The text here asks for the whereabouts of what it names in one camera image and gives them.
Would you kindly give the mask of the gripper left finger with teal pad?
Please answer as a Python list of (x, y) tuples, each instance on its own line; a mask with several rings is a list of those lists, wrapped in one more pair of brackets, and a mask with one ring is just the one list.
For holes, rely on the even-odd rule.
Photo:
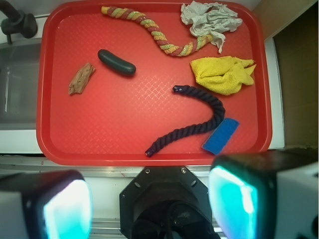
[(0, 177), (2, 239), (87, 239), (93, 199), (76, 170)]

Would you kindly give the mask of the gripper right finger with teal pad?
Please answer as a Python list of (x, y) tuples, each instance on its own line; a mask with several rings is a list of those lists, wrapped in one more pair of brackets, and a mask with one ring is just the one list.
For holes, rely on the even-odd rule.
[(220, 155), (211, 165), (213, 215), (229, 239), (316, 239), (319, 152)]

